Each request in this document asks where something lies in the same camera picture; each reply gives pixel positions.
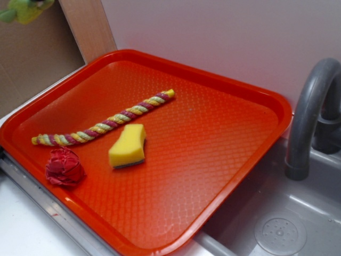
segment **orange tray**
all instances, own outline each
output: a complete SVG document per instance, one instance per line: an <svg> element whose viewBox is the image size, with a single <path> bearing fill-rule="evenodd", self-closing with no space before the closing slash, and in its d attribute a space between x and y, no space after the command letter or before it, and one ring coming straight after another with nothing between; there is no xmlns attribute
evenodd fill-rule
<svg viewBox="0 0 341 256"><path fill-rule="evenodd" d="M143 164L115 170L108 150L123 126L70 146L87 177L51 185L52 147L40 133L83 131L156 93L170 102L131 123L147 133ZM0 145L123 255L165 255L184 245L250 172L291 121L280 95L133 50L90 63L11 116Z"/></svg>

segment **gray faucet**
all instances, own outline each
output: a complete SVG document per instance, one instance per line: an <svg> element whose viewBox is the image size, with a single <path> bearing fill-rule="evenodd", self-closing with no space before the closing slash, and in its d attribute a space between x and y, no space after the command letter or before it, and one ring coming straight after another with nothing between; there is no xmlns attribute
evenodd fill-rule
<svg viewBox="0 0 341 256"><path fill-rule="evenodd" d="M332 58L319 61L307 78L291 126L286 176L308 176L310 149L333 154L341 149L341 65Z"/></svg>

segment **sink drain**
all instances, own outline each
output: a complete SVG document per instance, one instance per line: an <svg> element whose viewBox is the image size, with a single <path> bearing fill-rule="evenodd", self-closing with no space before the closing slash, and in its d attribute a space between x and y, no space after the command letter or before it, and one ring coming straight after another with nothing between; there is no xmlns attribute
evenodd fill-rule
<svg viewBox="0 0 341 256"><path fill-rule="evenodd" d="M289 256L300 251L306 242L306 231L296 216L271 212L261 217L255 226L257 243L268 253Z"/></svg>

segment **crumpled paper ball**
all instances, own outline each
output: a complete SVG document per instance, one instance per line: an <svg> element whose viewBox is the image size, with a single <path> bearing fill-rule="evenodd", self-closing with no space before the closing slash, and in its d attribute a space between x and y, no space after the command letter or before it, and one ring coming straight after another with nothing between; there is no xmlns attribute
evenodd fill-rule
<svg viewBox="0 0 341 256"><path fill-rule="evenodd" d="M76 186L86 173L78 156L69 148L61 147L51 151L45 175L51 184Z"/></svg>

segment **gray sink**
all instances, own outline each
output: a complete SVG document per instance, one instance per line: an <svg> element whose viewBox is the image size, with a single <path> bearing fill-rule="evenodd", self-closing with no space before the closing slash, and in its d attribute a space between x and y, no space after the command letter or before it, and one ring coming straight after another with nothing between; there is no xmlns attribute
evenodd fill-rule
<svg viewBox="0 0 341 256"><path fill-rule="evenodd" d="M293 181L285 154L281 139L203 227L220 255L341 255L341 161L312 150L308 178Z"/></svg>

